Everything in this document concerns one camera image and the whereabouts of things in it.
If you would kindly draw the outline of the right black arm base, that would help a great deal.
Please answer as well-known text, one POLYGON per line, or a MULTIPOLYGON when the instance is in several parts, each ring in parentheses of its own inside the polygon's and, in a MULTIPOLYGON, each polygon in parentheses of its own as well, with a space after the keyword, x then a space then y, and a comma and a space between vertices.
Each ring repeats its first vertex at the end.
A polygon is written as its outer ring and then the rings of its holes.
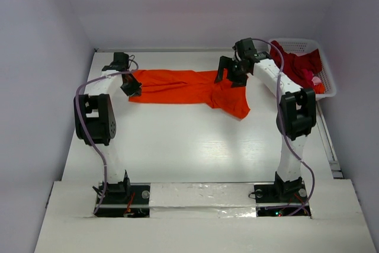
POLYGON ((273 184, 255 184, 249 198, 256 203, 258 217, 311 216, 308 195, 303 185, 298 191, 280 196, 273 184))

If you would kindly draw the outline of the orange t shirt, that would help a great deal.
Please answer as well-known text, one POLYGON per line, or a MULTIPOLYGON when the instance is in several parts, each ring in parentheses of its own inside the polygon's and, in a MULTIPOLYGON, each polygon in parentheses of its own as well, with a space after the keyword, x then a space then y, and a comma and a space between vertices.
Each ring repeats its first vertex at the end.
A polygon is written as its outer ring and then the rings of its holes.
POLYGON ((245 87, 233 87, 224 77, 215 83, 216 71, 139 70, 134 77, 142 84, 142 93, 130 97, 132 103, 207 104, 237 119, 250 112, 245 87))

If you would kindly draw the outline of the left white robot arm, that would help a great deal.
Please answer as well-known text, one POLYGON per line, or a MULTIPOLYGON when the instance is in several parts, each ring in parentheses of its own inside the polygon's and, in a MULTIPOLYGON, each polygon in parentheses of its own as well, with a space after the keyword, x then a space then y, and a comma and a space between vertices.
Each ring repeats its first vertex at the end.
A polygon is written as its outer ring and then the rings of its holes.
POLYGON ((117 90, 128 98, 141 96, 142 84, 134 76, 139 66, 135 64, 135 69, 130 68, 134 62, 124 52, 113 53, 112 62, 103 66, 100 77, 80 85, 73 99, 76 135, 93 147, 104 167, 102 185, 94 190, 101 197, 111 195, 119 203, 130 198, 131 185, 111 144, 117 131, 111 97, 117 90))

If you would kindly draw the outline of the dark red t shirt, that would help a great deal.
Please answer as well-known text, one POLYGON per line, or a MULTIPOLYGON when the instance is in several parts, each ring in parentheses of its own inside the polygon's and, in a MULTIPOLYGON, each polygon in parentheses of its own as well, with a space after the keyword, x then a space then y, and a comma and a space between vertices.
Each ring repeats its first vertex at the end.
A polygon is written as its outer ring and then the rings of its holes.
POLYGON ((296 84, 303 88, 313 88, 313 78, 322 71, 322 60, 319 50, 297 56, 294 53, 286 53, 277 41, 271 42, 282 54, 284 59, 283 72, 296 84))

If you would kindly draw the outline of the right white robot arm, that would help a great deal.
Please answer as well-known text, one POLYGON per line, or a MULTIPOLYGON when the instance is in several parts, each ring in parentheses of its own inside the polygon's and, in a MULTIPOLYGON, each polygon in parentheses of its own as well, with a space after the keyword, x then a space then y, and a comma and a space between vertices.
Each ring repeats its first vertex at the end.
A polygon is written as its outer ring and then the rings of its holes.
POLYGON ((284 54, 277 46, 269 44, 271 51, 279 57, 279 63, 275 63, 269 53, 258 52, 254 42, 252 38, 239 40, 233 46, 233 57, 220 58, 215 82, 227 79, 233 88, 245 87, 248 74, 252 74, 275 95, 282 147, 272 195, 277 200, 287 201, 303 186, 303 149, 316 124, 316 94, 284 73, 284 54))

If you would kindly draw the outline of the white plastic basket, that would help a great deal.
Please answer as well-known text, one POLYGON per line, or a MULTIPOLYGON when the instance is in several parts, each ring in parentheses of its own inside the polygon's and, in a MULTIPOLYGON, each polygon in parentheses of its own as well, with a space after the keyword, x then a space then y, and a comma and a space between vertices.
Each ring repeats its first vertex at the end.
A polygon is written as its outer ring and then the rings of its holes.
POLYGON ((325 92, 323 94, 317 94, 316 100, 321 100, 324 98, 334 97, 336 95, 336 85, 329 68, 329 63, 323 52, 320 44, 315 40, 310 39, 300 39, 300 38, 273 38, 269 39, 269 42, 277 41, 279 45, 287 53, 293 53, 297 56, 302 56, 313 52, 314 50, 319 50, 320 60, 322 64, 322 70, 316 74, 320 78, 322 84, 325 87, 325 92))

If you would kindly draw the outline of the small orange cloth in basket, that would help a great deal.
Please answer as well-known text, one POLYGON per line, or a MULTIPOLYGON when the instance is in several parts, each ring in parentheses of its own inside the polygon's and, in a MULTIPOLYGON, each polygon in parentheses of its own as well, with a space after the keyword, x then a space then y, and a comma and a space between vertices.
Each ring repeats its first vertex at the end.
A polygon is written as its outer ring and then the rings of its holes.
POLYGON ((317 85, 314 85, 313 86, 313 90, 316 94, 324 94, 325 93, 325 86, 323 85, 323 83, 319 83, 317 85))

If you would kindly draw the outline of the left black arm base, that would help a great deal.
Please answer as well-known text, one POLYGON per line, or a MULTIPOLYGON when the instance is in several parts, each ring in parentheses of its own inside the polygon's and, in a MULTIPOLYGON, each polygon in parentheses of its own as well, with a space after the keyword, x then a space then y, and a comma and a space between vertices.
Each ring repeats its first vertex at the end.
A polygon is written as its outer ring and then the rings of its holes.
POLYGON ((145 218, 150 216, 150 184, 131 184, 130 193, 122 183, 108 184, 96 217, 145 218))

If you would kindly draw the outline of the pink cloth in basket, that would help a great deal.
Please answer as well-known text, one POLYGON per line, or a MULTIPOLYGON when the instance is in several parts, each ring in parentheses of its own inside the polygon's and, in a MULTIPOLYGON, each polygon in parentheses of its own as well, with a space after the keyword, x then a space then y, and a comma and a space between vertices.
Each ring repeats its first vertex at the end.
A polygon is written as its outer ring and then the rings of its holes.
POLYGON ((314 73, 310 70, 303 69, 303 76, 304 76, 304 86, 306 88, 314 88, 315 86, 322 83, 321 79, 314 75, 314 73))

